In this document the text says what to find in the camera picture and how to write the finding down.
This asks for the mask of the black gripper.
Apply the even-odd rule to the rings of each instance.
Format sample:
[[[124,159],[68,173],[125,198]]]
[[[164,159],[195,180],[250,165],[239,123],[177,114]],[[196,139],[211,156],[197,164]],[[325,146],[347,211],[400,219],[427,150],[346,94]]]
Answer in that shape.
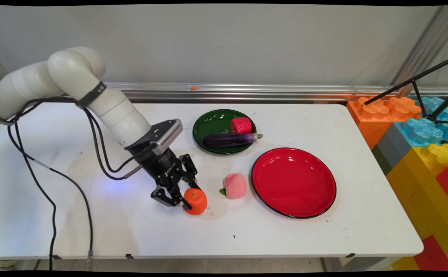
[[[168,207],[180,206],[185,210],[192,210],[192,205],[184,199],[179,189],[171,183],[166,177],[167,171],[170,172],[173,167],[180,164],[176,161],[175,154],[171,149],[167,149],[162,154],[157,155],[153,151],[143,152],[141,149],[128,149],[134,160],[143,167],[147,174],[152,177],[156,183],[156,188],[151,193],[151,198]],[[198,173],[192,158],[189,154],[181,155],[178,158],[181,161],[182,169],[179,171],[182,180],[190,188],[201,190],[197,184],[196,175]]]

